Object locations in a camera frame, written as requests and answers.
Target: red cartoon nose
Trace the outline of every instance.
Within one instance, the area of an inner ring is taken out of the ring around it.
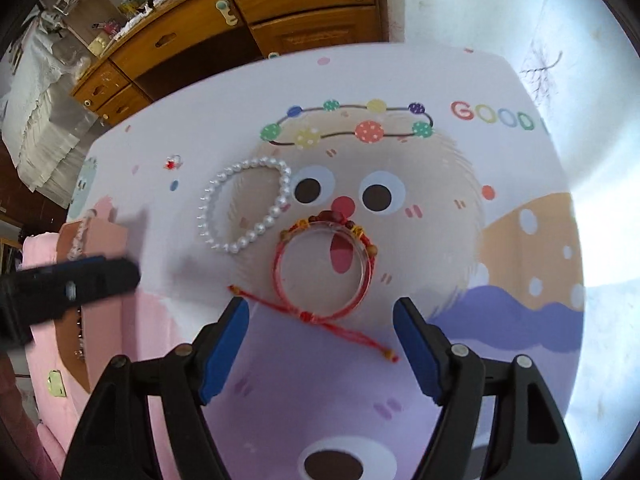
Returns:
[[[349,218],[356,211],[356,205],[348,196],[339,196],[331,204],[331,211],[338,211]]]

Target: white bedspread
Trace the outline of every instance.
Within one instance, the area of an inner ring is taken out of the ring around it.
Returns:
[[[29,189],[67,207],[82,156],[65,159],[97,116],[69,95],[88,58],[68,50],[55,56],[54,46],[59,41],[59,35],[47,35],[34,25],[27,33],[22,59],[10,80],[2,140]],[[2,73],[10,78],[6,63],[4,58]]]

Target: drawer handle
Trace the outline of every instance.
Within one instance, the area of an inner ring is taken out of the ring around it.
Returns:
[[[228,0],[216,1],[216,9],[219,10],[220,14],[222,14],[227,25],[233,27],[238,23],[238,19],[231,13],[231,6],[229,5]]]
[[[172,32],[171,34],[165,34],[162,38],[156,41],[156,48],[160,48],[161,46],[166,45],[167,43],[171,43],[173,40],[175,40],[175,37],[176,37],[175,32]]]

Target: cartoon tongue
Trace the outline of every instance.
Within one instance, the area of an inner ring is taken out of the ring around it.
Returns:
[[[344,274],[349,270],[353,261],[353,245],[344,237],[335,234],[334,239],[331,241],[329,254],[335,272]]]

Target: cartoon eye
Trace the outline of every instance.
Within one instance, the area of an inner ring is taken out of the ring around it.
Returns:
[[[389,215],[404,203],[406,189],[393,173],[374,171],[363,179],[359,195],[364,207],[373,214]]]
[[[335,177],[324,166],[307,166],[291,179],[291,189],[301,204],[319,205],[334,193]]]
[[[385,446],[362,436],[331,436],[308,446],[298,459],[304,480],[393,480],[398,463]]]

